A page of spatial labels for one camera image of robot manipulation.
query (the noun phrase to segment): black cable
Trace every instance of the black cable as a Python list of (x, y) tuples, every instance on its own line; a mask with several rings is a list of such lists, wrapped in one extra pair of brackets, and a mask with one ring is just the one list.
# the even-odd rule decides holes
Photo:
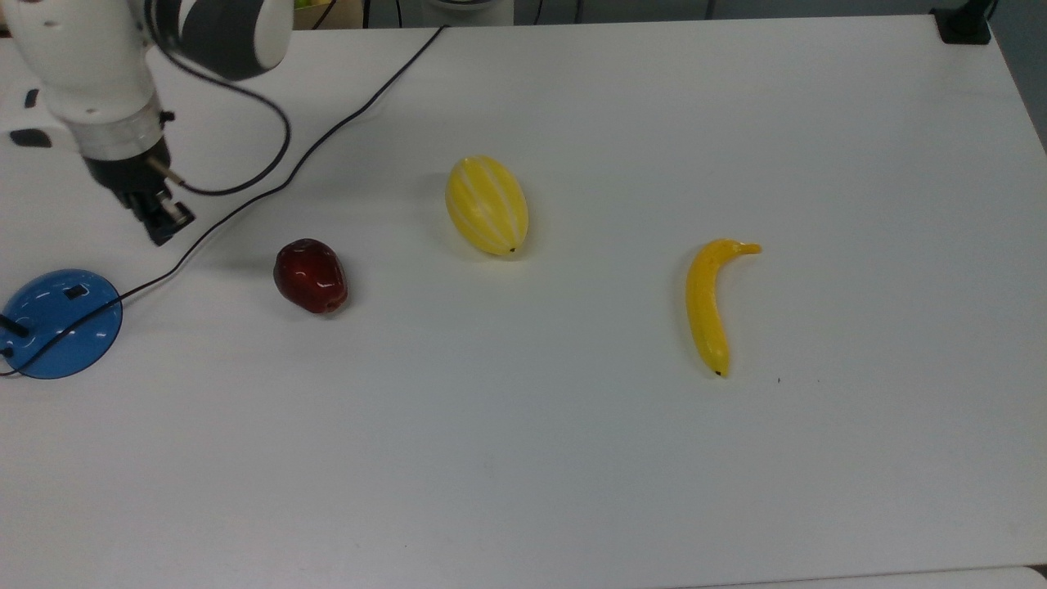
[(163, 53), (163, 56), (165, 56), (168, 59), (168, 61), (170, 61), (175, 67), (177, 67), (178, 69), (182, 70), (183, 72), (192, 75), (193, 77), (196, 77), (198, 80), (202, 80), (204, 82), (207, 82), (208, 84), (214, 84), (216, 86), (220, 86), (222, 88), (225, 88), (226, 90), (231, 90), (231, 91), (233, 91), (233, 92), (236, 92), (238, 94), (247, 96), (249, 98), (253, 98), (253, 99), (262, 103), (263, 105), (269, 107), (269, 109), (271, 109), (273, 112), (275, 112), (276, 116), (279, 116), (280, 119), (281, 119), (281, 121), (284, 123), (284, 142), (280, 145), (280, 151), (276, 152), (276, 155), (275, 155), (275, 157), (272, 158), (272, 161), (270, 161), (269, 164), (266, 165), (265, 168), (262, 169), (262, 172), (260, 172), (253, 178), (247, 180), (246, 182), (238, 184), (236, 186), (232, 186), (232, 187), (229, 187), (229, 188), (222, 188), (222, 189), (204, 189), (204, 188), (199, 188), (199, 187), (196, 187), (196, 186), (190, 184), (185, 180), (178, 181), (177, 182), (178, 185), (182, 186), (183, 188), (185, 188), (185, 189), (187, 189), (187, 190), (190, 190), (190, 191), (192, 191), (194, 194), (199, 194), (201, 196), (225, 196), (225, 195), (228, 195), (228, 194), (233, 194), (233, 192), (240, 191), (242, 189), (248, 188), (248, 187), (250, 187), (250, 186), (259, 183), (263, 178), (265, 178), (266, 176), (268, 176), (269, 173), (272, 172), (276, 167), (276, 165), (280, 164), (280, 162), (284, 159), (284, 155), (287, 154), (287, 148), (289, 148), (290, 144), (291, 144), (291, 120), (287, 117), (287, 114), (284, 112), (284, 109), (280, 108), (280, 106), (276, 105), (276, 103), (270, 100), (269, 98), (263, 96), (262, 94), (259, 94), (257, 92), (252, 92), (252, 91), (250, 91), (250, 90), (248, 90), (246, 88), (241, 88), (240, 86), (236, 86), (236, 85), (230, 84), (228, 82), (225, 82), (223, 80), (219, 80), (217, 77), (211, 77), (210, 75), (207, 75), (205, 73), (201, 73), (201, 72), (193, 69), (192, 67), (188, 67), (187, 65), (181, 63), (174, 55), (172, 55), (171, 52), (169, 52), (168, 49), (164, 48), (163, 43), (160, 42), (160, 35), (159, 35), (159, 31), (156, 28), (156, 15), (153, 14), (154, 13), (154, 0), (146, 0), (146, 2), (143, 4), (143, 12), (146, 13), (146, 26), (149, 28), (149, 33), (153, 37), (153, 39), (156, 40), (156, 47), (160, 50), (161, 53)]
[(190, 245), (190, 248), (185, 250), (185, 253), (182, 253), (182, 256), (178, 258), (178, 262), (175, 263), (175, 265), (172, 266), (170, 270), (163, 272), (162, 274), (154, 277), (149, 281), (135, 286), (131, 290), (128, 290), (124, 294), (120, 294), (119, 297), (110, 300), (109, 302), (103, 304), (101, 308), (94, 310), (93, 312), (72, 322), (72, 324), (70, 324), (69, 327), (66, 327), (65, 330), (60, 332), (54, 338), (48, 340), (46, 344), (44, 344), (39, 350), (37, 350), (37, 354), (32, 355), (29, 358), (29, 360), (25, 361), (25, 364), (9, 372), (0, 372), (0, 377), (12, 377), (14, 375), (18, 375), (19, 372), (25, 370), (26, 368), (35, 364), (37, 361), (39, 361), (45, 354), (47, 354), (48, 350), (58, 345), (58, 343), (61, 342), (63, 339), (65, 339), (66, 336), (73, 333), (77, 327), (84, 325), (85, 323), (91, 321), (98, 315), (105, 313), (106, 310), (112, 308), (113, 305), (126, 301), (127, 299), (134, 297), (135, 294), (141, 292), (142, 290), (146, 290), (147, 288), (159, 284), (160, 281), (163, 281), (164, 279), (171, 277), (172, 275), (175, 274), (175, 272), (181, 269), (181, 267), (185, 264), (185, 260), (188, 259), (190, 255), (192, 255), (194, 251), (197, 250), (200, 244), (203, 243), (204, 240), (210, 235), (210, 233), (215, 232), (215, 229), (224, 225), (226, 222), (228, 222), (229, 219), (235, 217), (238, 212), (240, 212), (244, 208), (247, 208), (251, 204), (254, 204), (255, 202), (262, 200), (267, 196), (276, 194), (277, 191), (290, 185), (291, 181), (294, 180), (294, 177), (298, 174), (298, 171), (302, 169), (302, 166), (306, 163), (306, 160), (309, 159), (309, 156), (311, 156), (314, 151), (316, 151), (321, 144), (324, 144), (325, 141), (331, 138), (331, 135), (334, 135), (336, 132), (338, 132), (339, 129), (352, 122), (355, 118), (366, 112), (366, 110), (370, 109), (371, 106), (374, 105), (378, 100), (378, 98), (380, 98), (381, 95), (385, 93), (385, 90), (387, 90), (389, 86), (392, 86), (397, 80), (399, 80), (400, 76), (403, 75), (403, 72), (407, 71), (407, 68), (409, 68), (411, 65), (415, 64), (416, 61), (418, 61), (418, 58), (422, 56), (422, 53), (424, 53), (425, 50), (429, 48), (429, 45), (432, 45), (432, 42), (437, 40), (437, 37), (440, 37), (440, 33), (443, 32), (445, 28), (447, 28), (446, 25), (438, 28), (437, 31), (432, 33), (432, 37), (430, 37), (429, 40), (425, 42), (425, 45), (422, 45), (422, 48), (419, 49), (415, 53), (415, 55), (407, 61), (407, 63), (403, 64), (403, 66), (399, 70), (397, 70), (396, 73), (393, 74), (393, 77), (389, 77), (388, 81), (385, 82), (385, 84), (382, 84), (382, 87), (379, 88), (378, 91), (375, 92), (371, 96), (371, 98), (363, 104), (363, 106), (357, 109), (356, 112), (354, 112), (353, 114), (350, 114), (346, 118), (342, 118), (341, 120), (336, 122), (334, 127), (328, 129), (328, 131), (324, 133), (324, 135), (321, 135), (320, 138), (316, 139), (316, 141), (314, 141), (313, 144), (306, 150), (306, 153), (302, 155), (302, 157), (298, 159), (298, 162), (294, 164), (294, 168), (291, 169), (291, 173), (287, 175), (287, 178), (280, 185), (267, 189), (266, 191), (258, 196), (249, 198), (243, 204), (237, 206), (231, 211), (229, 211), (229, 213), (219, 219), (215, 224), (207, 227), (207, 230), (203, 231), (203, 234), (198, 236), (197, 240), (194, 241), (192, 245)]
[(334, 3), (337, 1), (338, 0), (331, 0), (331, 3), (328, 4), (328, 7), (324, 9), (324, 14), (320, 15), (320, 18), (316, 19), (316, 22), (313, 24), (313, 27), (310, 30), (316, 30), (317, 28), (320, 27), (321, 24), (324, 24), (324, 19), (326, 19), (327, 16), (331, 14), (331, 8), (334, 8)]

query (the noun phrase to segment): black bracket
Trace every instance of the black bracket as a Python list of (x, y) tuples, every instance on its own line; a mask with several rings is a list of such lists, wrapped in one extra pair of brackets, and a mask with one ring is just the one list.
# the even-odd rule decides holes
[(971, 0), (961, 8), (932, 8), (941, 40), (950, 45), (988, 45), (993, 33), (985, 10), (992, 3), (993, 0)]

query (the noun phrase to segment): fake fruit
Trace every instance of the fake fruit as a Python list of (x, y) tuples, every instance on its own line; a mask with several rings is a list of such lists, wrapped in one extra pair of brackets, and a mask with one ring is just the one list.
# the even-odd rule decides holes
[(759, 253), (758, 243), (717, 239), (701, 248), (687, 272), (687, 318), (698, 355), (717, 377), (727, 379), (731, 350), (716, 309), (716, 276), (720, 267), (743, 253)]
[(454, 164), (445, 192), (451, 222), (476, 248), (505, 255), (527, 236), (527, 201), (512, 172), (486, 155)]
[(315, 239), (285, 245), (276, 254), (272, 279), (285, 299), (311, 314), (335, 312), (349, 300), (338, 255)]

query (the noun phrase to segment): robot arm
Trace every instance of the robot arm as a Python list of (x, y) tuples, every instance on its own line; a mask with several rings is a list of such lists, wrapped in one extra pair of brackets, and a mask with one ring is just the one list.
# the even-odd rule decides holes
[[(173, 201), (155, 165), (171, 164), (163, 123), (173, 117), (161, 110), (146, 65), (148, 43), (160, 43), (227, 80), (244, 80), (283, 59), (292, 4), (2, 1), (19, 50), (42, 81), (43, 101), (69, 129), (91, 176), (134, 212), (154, 243), (168, 241), (194, 216)], [(155, 25), (157, 39), (149, 35), (147, 22)]]

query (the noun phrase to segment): yellow melon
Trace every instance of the yellow melon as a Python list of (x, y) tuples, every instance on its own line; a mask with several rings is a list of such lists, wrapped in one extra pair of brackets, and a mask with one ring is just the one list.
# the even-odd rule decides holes
[(460, 160), (445, 196), (454, 226), (478, 249), (505, 255), (524, 244), (527, 201), (516, 177), (496, 159), (474, 155)]

